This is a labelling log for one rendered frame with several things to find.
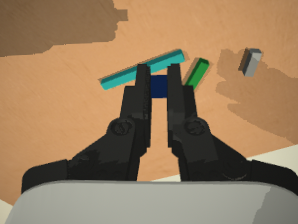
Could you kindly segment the grey rod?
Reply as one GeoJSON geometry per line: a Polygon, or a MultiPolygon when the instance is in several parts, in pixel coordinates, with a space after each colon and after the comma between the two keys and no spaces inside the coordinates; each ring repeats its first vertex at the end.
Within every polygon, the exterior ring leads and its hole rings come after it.
{"type": "Polygon", "coordinates": [[[246,62],[243,67],[243,74],[247,77],[253,77],[259,60],[261,58],[262,52],[260,49],[250,48],[246,62]]]}

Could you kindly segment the green rod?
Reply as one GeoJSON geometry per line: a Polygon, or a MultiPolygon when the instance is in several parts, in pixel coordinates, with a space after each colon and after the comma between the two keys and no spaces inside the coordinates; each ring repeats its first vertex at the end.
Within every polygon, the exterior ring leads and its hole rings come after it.
{"type": "Polygon", "coordinates": [[[197,64],[195,65],[185,85],[193,85],[193,88],[195,90],[195,88],[197,87],[198,83],[200,82],[201,78],[205,74],[208,67],[209,67],[208,60],[199,58],[197,64]]]}

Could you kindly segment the turquoise rod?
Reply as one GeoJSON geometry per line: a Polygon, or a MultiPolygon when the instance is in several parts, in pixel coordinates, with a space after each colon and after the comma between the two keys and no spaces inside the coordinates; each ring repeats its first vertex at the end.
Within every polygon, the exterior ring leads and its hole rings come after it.
{"type": "MultiPolygon", "coordinates": [[[[167,68],[167,66],[171,66],[171,63],[182,63],[182,62],[185,62],[185,57],[182,50],[179,49],[177,51],[163,55],[161,57],[150,60],[143,64],[147,64],[147,66],[150,66],[151,73],[154,73],[159,70],[167,68]]],[[[118,85],[135,80],[136,71],[137,71],[137,66],[124,70],[122,72],[119,72],[117,74],[114,74],[112,76],[102,79],[100,85],[103,87],[104,90],[108,90],[118,85]]]]}

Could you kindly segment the small blue cube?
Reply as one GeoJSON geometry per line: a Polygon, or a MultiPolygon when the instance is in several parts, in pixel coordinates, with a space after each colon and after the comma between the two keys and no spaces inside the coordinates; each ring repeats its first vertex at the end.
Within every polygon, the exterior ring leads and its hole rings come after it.
{"type": "Polygon", "coordinates": [[[151,75],[151,98],[167,98],[167,75],[151,75]]]}

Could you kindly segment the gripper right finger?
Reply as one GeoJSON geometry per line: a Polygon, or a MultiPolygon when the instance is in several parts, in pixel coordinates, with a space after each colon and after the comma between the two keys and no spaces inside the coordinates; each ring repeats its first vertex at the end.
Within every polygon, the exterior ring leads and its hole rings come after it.
{"type": "Polygon", "coordinates": [[[293,170],[247,160],[211,134],[208,123],[198,117],[193,85],[182,87],[180,63],[167,66],[167,139],[178,158],[181,181],[263,182],[298,196],[298,176],[293,170]]]}

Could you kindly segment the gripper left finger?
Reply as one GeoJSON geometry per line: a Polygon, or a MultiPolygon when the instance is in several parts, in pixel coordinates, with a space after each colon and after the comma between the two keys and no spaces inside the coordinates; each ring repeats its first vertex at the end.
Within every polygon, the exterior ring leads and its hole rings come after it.
{"type": "Polygon", "coordinates": [[[140,157],[151,144],[150,85],[150,66],[137,64],[135,86],[125,86],[120,117],[109,123],[106,134],[71,160],[29,168],[22,178],[21,194],[59,180],[137,181],[140,157]]]}

